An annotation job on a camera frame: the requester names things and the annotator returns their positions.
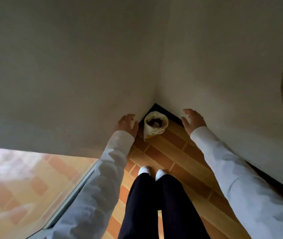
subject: trash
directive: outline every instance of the trash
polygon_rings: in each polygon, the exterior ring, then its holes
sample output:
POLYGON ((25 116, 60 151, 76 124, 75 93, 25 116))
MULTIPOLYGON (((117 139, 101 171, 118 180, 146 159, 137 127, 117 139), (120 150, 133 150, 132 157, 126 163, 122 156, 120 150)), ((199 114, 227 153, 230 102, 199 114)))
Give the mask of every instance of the trash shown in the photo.
POLYGON ((162 134, 168 127, 168 118, 160 112, 150 112, 144 119, 144 140, 162 134))

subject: hand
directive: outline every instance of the hand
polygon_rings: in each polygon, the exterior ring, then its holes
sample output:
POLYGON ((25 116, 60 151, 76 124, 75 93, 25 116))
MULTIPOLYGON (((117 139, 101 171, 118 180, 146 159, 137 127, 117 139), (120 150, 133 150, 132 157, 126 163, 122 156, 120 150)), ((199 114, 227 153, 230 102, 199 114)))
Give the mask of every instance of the hand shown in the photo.
POLYGON ((133 129, 130 126, 131 121, 134 120, 134 116, 135 114, 127 114, 126 116, 123 116, 117 123, 116 131, 128 132, 130 135, 136 138, 138 132, 138 122, 135 121, 133 129))
POLYGON ((181 117, 182 124, 189 136, 195 129, 201 126, 207 126, 203 117, 193 109, 183 109, 183 112, 188 115, 190 119, 189 124, 185 117, 181 117))

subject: white sneaker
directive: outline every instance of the white sneaker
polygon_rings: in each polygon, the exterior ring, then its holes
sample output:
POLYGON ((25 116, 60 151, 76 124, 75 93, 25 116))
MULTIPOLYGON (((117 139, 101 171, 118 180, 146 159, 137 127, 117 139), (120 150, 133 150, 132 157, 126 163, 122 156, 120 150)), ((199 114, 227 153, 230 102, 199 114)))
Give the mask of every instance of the white sneaker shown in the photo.
POLYGON ((139 169, 138 175, 142 174, 142 173, 147 173, 150 175, 150 171, 149 168, 147 166, 143 166, 139 169))
POLYGON ((157 173, 156 173, 156 178, 155 178, 155 180, 157 181, 157 180, 159 180, 162 176, 164 176, 165 174, 167 174, 164 170, 162 170, 162 169, 160 169, 160 170, 158 170, 157 171, 157 173))

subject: black trousers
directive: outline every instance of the black trousers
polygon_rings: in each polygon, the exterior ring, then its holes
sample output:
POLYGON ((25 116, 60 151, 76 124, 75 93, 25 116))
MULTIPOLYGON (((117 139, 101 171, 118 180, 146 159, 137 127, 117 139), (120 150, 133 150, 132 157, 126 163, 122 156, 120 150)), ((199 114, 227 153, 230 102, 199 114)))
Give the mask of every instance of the black trousers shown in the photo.
POLYGON ((165 239, 210 239, 182 184, 171 175, 155 182, 147 173, 129 191, 118 239, 159 239, 157 210, 162 211, 165 239))

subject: white sleeve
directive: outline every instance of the white sleeve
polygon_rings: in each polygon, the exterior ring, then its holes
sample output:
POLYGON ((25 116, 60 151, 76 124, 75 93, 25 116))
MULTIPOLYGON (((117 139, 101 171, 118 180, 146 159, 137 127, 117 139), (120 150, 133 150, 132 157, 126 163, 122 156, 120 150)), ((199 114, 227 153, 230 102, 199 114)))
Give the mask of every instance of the white sleeve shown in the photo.
POLYGON ((249 235, 253 239, 283 239, 283 198, 207 127, 197 128, 190 137, 249 235))
POLYGON ((95 171, 47 239, 100 239, 119 199, 127 155, 134 142, 128 132, 115 132, 95 171))

